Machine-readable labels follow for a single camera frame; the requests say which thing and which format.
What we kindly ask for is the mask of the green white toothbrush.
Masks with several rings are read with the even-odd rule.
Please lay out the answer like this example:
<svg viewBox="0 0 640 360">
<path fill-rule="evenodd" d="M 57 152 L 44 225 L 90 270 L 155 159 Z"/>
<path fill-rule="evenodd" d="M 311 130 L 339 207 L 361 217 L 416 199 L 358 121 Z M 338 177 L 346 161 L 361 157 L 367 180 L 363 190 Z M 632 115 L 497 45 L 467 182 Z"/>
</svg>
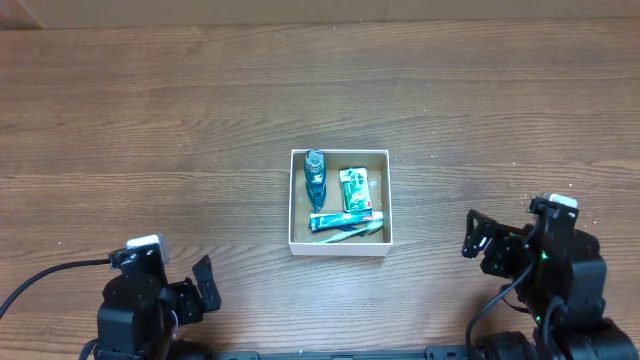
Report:
<svg viewBox="0 0 640 360">
<path fill-rule="evenodd" d="M 316 241 L 316 244 L 331 244 L 331 243 L 342 242 L 344 240 L 347 240 L 355 236 L 366 235 L 368 233 L 376 232 L 380 230 L 383 226 L 384 226 L 383 220 L 371 221 L 362 228 L 355 228 L 349 231 L 342 231 L 327 239 Z"/>
</svg>

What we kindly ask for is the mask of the teal toothpaste tube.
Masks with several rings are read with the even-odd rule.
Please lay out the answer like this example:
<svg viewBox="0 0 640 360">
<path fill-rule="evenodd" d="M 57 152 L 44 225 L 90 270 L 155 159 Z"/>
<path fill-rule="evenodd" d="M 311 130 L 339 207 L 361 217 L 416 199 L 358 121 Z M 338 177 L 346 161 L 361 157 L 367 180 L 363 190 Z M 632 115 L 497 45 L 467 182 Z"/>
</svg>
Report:
<svg viewBox="0 0 640 360">
<path fill-rule="evenodd" d="M 328 229 L 343 228 L 345 226 L 355 226 L 383 219 L 384 214 L 382 211 L 371 210 L 351 213 L 311 214 L 309 228 L 312 232 L 318 232 Z"/>
</svg>

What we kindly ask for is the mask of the green soap packet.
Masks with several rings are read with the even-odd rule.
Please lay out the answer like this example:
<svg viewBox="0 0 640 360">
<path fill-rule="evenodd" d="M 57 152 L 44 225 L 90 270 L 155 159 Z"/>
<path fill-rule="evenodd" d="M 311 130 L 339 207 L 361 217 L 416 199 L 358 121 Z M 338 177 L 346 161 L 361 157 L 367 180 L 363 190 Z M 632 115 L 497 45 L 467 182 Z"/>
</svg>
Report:
<svg viewBox="0 0 640 360">
<path fill-rule="evenodd" d="M 343 207 L 347 213 L 369 211 L 373 208 L 368 184 L 368 171 L 364 167 L 339 171 Z"/>
</svg>

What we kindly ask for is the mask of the teal transparent bottle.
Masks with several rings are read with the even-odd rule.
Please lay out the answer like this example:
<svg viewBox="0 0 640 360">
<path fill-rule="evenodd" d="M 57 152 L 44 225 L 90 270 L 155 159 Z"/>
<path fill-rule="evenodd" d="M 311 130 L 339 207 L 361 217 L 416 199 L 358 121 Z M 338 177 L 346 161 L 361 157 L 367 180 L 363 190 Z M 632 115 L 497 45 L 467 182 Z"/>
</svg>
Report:
<svg viewBox="0 0 640 360">
<path fill-rule="evenodd" d="M 306 191 L 315 213 L 319 213 L 326 200 L 326 166 L 324 155 L 317 149 L 306 152 L 304 159 Z"/>
</svg>

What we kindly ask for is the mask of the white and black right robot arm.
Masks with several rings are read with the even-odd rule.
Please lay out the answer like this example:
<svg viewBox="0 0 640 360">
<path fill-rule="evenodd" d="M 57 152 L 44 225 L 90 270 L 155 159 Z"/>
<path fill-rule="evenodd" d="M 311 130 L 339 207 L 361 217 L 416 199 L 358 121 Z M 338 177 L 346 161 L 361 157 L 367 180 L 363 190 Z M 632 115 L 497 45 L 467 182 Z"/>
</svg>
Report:
<svg viewBox="0 0 640 360">
<path fill-rule="evenodd" d="M 521 229 L 476 210 L 467 214 L 463 256 L 482 254 L 482 271 L 509 281 L 467 325 L 469 358 L 638 358 L 629 336 L 603 315 L 607 266 L 598 240 L 576 229 L 578 209 L 546 205 L 532 212 L 535 223 Z M 520 332 L 474 337 L 475 325 L 510 292 L 535 321 L 534 339 Z"/>
</svg>

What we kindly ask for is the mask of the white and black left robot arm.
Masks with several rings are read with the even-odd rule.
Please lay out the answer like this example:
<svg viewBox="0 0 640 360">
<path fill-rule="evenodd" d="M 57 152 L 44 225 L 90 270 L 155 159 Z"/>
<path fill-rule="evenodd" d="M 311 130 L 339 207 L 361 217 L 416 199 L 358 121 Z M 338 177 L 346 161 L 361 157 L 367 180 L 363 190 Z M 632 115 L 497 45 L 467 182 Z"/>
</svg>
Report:
<svg viewBox="0 0 640 360">
<path fill-rule="evenodd" d="M 95 360 L 205 360 L 205 345 L 178 340 L 177 329 L 198 323 L 221 307 L 210 257 L 192 267 L 193 278 L 169 283 L 158 254 L 113 260 L 121 274 L 107 283 L 97 314 L 98 336 L 79 357 Z"/>
</svg>

